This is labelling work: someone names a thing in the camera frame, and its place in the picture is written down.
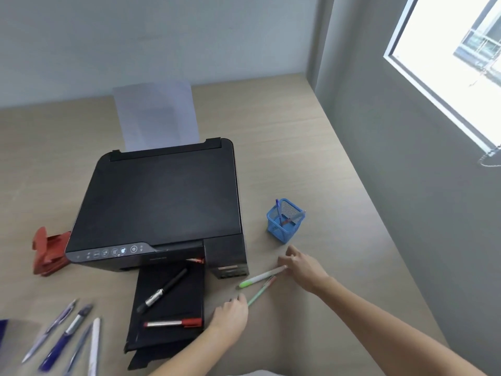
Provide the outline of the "black printer output tray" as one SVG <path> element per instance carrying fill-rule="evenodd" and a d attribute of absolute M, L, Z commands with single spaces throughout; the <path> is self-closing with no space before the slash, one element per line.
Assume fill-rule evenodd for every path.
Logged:
<path fill-rule="evenodd" d="M 183 268 L 188 274 L 165 296 L 143 314 L 139 307 L 148 297 L 171 280 Z M 155 360 L 167 360 L 191 344 L 202 332 L 199 328 L 144 328 L 143 323 L 157 320 L 202 318 L 204 320 L 205 266 L 181 261 L 171 264 L 145 266 L 139 269 L 130 324 L 124 353 L 134 352 L 128 370 L 147 368 Z"/>

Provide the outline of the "clear barrel ballpoint pen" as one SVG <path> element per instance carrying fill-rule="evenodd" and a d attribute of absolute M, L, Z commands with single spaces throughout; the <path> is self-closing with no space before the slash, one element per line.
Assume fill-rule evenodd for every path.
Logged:
<path fill-rule="evenodd" d="M 27 362 L 36 352 L 37 350 L 44 344 L 47 338 L 51 335 L 51 333 L 69 316 L 72 310 L 75 308 L 77 304 L 78 298 L 74 299 L 69 305 L 65 307 L 65 309 L 55 318 L 55 320 L 47 327 L 47 329 L 36 338 L 34 344 L 29 349 L 27 354 L 22 359 L 21 364 Z"/>

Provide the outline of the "black inkjet printer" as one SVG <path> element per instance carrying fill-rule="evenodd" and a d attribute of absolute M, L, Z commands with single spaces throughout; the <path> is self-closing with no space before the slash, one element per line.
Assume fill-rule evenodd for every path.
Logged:
<path fill-rule="evenodd" d="M 203 258 L 218 279 L 247 276 L 233 143 L 103 155 L 65 256 L 115 272 Z"/>

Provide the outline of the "white highlighter with green cap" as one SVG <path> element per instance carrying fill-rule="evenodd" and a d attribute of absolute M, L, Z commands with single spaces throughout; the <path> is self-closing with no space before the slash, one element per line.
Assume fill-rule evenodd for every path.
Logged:
<path fill-rule="evenodd" d="M 254 276 L 254 277 L 250 278 L 250 279 L 247 279 L 247 280 L 245 280 L 245 281 L 242 281 L 240 284 L 238 284 L 237 288 L 238 288 L 238 289 L 244 289 L 244 288 L 247 288 L 247 287 L 248 287 L 248 286 L 250 286 L 250 285 L 253 285 L 253 284 L 255 284 L 255 283 L 258 283 L 258 282 L 260 282 L 260 281 L 262 281 L 262 280 L 267 280 L 267 279 L 269 279 L 270 277 L 275 276 L 275 275 L 277 275 L 277 274 L 279 274 L 279 273 L 281 273 L 281 271 L 280 271 L 279 267 L 274 268 L 274 269 L 272 269 L 272 270 L 270 270 L 270 271 L 264 272 L 264 273 L 262 273 L 262 274 L 260 274 L 260 275 L 257 275 L 257 276 Z"/>

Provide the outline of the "window with white frame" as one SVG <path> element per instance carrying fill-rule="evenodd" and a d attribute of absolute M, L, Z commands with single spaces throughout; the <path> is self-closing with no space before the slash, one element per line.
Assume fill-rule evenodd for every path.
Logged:
<path fill-rule="evenodd" d="M 501 0 L 406 0 L 384 58 L 482 150 L 501 147 Z"/>

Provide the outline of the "black marker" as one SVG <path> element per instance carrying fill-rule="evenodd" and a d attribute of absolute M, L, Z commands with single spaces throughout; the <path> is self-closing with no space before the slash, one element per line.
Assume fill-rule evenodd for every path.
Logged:
<path fill-rule="evenodd" d="M 172 290 L 180 281 L 182 281 L 188 274 L 188 268 L 183 268 L 178 274 L 176 274 L 171 280 L 154 292 L 150 297 L 148 297 L 139 307 L 136 308 L 138 314 L 143 314 L 149 308 L 151 308 L 159 299 L 165 296 L 170 290 Z"/>

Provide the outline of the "dark blue ballpoint pen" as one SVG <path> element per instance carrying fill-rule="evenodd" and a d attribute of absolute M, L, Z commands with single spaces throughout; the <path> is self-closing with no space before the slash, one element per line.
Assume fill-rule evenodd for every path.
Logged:
<path fill-rule="evenodd" d="M 78 328 L 81 326 L 82 322 L 89 315 L 93 307 L 93 304 L 87 304 L 78 312 L 77 316 L 71 322 L 69 327 L 64 331 L 57 343 L 53 346 L 51 351 L 47 354 L 47 356 L 39 366 L 38 370 L 40 372 L 47 373 L 52 369 L 56 361 L 59 359 L 60 355 L 63 353 L 65 347 L 70 342 L 71 338 L 78 330 Z"/>

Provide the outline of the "blue mesh pen holder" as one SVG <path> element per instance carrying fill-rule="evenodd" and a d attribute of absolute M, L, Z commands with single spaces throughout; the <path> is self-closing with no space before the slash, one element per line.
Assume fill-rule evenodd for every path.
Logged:
<path fill-rule="evenodd" d="M 267 231 L 272 234 L 276 239 L 278 239 L 283 244 L 286 244 L 291 240 L 291 238 L 297 233 L 300 225 L 306 218 L 306 211 L 296 206 L 290 200 L 286 198 L 279 199 L 281 205 L 282 212 L 282 222 L 299 212 L 303 213 L 303 216 L 300 220 L 297 220 L 295 223 L 289 223 L 285 226 L 279 224 L 276 205 L 274 205 L 266 214 L 267 218 Z"/>

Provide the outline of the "white paper sheet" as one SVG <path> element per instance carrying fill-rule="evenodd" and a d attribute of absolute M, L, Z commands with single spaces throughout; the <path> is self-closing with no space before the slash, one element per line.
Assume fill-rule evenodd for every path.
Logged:
<path fill-rule="evenodd" d="M 141 83 L 112 91 L 127 152 L 199 143 L 188 81 Z"/>

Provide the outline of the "person's left hand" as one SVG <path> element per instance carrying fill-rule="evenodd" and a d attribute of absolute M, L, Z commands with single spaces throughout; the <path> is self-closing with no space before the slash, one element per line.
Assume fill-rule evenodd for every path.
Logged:
<path fill-rule="evenodd" d="M 247 326 L 248 310 L 239 310 L 236 298 L 215 309 L 208 330 L 226 347 L 233 346 Z"/>

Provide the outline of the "person's right forearm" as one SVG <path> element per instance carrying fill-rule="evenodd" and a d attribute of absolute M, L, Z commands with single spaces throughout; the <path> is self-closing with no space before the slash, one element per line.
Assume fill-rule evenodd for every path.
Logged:
<path fill-rule="evenodd" d="M 335 312 L 386 376 L 487 376 L 452 350 L 342 286 L 315 281 L 315 294 Z"/>

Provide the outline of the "person's left forearm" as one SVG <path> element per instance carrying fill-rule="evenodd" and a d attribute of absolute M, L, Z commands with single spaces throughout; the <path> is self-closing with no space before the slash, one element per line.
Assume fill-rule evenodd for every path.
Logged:
<path fill-rule="evenodd" d="M 148 376 L 206 376 L 233 344 L 231 336 L 207 329 Z"/>

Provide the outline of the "grey blue slim pen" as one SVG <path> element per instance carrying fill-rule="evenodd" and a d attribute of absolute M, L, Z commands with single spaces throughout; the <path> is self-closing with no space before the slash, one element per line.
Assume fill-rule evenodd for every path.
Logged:
<path fill-rule="evenodd" d="M 87 341 L 87 338 L 89 337 L 91 330 L 92 330 L 92 324 L 90 324 L 83 332 L 81 337 L 79 338 L 79 341 L 76 345 L 76 348 L 72 354 L 72 357 L 70 358 L 70 361 L 63 373 L 63 376 L 72 376 L 72 373 L 74 371 L 74 368 L 76 366 L 76 363 L 78 362 L 78 359 L 83 351 L 84 345 Z"/>

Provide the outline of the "thin green pen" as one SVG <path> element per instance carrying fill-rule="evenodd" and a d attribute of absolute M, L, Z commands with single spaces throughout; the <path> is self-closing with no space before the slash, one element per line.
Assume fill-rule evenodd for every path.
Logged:
<path fill-rule="evenodd" d="M 260 290 L 257 291 L 257 293 L 248 300 L 247 306 L 250 307 L 266 290 L 268 290 L 272 286 L 272 284 L 275 282 L 276 279 L 277 279 L 276 276 L 270 277 L 266 281 L 266 283 L 263 284 L 263 286 L 260 288 Z"/>

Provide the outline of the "red marker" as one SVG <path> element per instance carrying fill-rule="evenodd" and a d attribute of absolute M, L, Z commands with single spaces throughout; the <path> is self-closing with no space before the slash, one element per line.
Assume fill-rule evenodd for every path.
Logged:
<path fill-rule="evenodd" d="M 159 328 L 159 327 L 183 327 L 183 328 L 199 328 L 203 326 L 202 318 L 182 318 L 178 320 L 157 320 L 147 321 L 143 323 L 144 328 Z"/>

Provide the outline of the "person's right hand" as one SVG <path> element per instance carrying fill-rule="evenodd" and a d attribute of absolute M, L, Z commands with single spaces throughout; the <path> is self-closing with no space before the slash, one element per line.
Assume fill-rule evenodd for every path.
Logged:
<path fill-rule="evenodd" d="M 278 257 L 278 265 L 286 266 L 286 271 L 296 283 L 315 295 L 318 295 L 331 278 L 315 258 L 293 245 L 288 246 L 285 254 Z"/>

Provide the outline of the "white pen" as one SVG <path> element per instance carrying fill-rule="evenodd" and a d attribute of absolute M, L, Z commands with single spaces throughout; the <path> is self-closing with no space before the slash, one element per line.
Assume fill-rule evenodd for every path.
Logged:
<path fill-rule="evenodd" d="M 87 376 L 97 376 L 98 360 L 99 360 L 99 343 L 100 343 L 101 318 L 97 317 L 92 323 L 91 329 L 91 346 L 89 353 L 89 363 Z"/>

